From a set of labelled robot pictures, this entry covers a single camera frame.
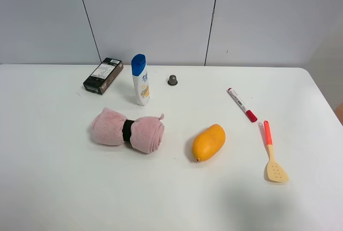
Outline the black cardboard box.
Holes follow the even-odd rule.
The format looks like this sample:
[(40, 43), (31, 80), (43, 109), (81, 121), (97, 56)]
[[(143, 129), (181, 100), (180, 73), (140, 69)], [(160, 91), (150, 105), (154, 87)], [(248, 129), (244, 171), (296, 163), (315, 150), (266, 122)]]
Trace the black cardboard box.
[(123, 70), (123, 62), (105, 58), (92, 74), (83, 82), (86, 91), (102, 95), (119, 73)]

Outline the grey coffee capsule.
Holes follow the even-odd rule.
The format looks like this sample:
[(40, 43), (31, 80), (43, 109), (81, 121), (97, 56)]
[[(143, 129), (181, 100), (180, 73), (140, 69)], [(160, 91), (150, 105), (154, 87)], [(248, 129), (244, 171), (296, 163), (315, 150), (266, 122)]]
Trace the grey coffee capsule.
[(177, 85), (177, 84), (178, 84), (178, 81), (177, 81), (176, 76), (175, 76), (175, 75), (170, 75), (170, 76), (169, 76), (169, 79), (168, 79), (168, 81), (167, 81), (167, 83), (168, 83), (168, 85), (170, 85), (170, 86), (175, 86), (175, 85)]

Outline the red white marker pen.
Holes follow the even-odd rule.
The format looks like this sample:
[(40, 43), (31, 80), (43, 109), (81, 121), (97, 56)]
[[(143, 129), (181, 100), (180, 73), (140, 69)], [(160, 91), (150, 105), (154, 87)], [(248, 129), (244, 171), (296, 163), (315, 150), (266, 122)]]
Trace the red white marker pen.
[(246, 117), (249, 119), (250, 122), (255, 123), (258, 118), (254, 115), (254, 113), (247, 107), (247, 105), (242, 101), (239, 95), (230, 87), (227, 90), (228, 94), (233, 98), (233, 100), (237, 103), (240, 109), (245, 113)]

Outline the pink towel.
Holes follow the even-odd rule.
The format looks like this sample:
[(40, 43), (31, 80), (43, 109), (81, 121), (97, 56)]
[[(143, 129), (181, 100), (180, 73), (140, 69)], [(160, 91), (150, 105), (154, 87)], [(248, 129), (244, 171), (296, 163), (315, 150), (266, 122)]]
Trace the pink towel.
[(143, 153), (150, 154), (158, 150), (165, 127), (160, 117), (146, 116), (130, 120), (126, 116), (104, 108), (93, 120), (90, 133), (93, 140), (102, 145), (119, 146), (128, 142)]

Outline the yellow mango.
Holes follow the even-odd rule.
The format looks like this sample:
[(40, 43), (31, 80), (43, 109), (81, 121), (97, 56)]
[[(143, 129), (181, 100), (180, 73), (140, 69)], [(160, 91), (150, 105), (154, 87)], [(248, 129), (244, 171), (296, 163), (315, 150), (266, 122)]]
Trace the yellow mango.
[(214, 124), (200, 133), (193, 141), (192, 154), (197, 162), (203, 162), (214, 156), (225, 144), (224, 129)]

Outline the orange beige slotted spatula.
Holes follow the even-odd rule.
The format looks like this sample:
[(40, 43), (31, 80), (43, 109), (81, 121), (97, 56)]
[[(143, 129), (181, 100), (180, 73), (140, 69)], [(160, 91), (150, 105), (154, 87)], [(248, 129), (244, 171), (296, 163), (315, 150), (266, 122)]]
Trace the orange beige slotted spatula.
[(286, 183), (289, 177), (285, 170), (278, 164), (274, 155), (274, 146), (271, 136), (270, 124), (267, 120), (259, 123), (259, 128), (262, 134), (263, 143), (267, 152), (268, 162), (265, 166), (264, 177), (267, 181), (273, 183)]

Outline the white blue shampoo bottle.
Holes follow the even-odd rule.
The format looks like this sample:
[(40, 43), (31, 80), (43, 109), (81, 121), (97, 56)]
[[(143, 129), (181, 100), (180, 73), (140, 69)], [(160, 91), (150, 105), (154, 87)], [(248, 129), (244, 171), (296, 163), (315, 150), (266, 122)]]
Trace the white blue shampoo bottle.
[(137, 54), (133, 57), (131, 60), (131, 70), (137, 104), (145, 106), (150, 99), (145, 55)]

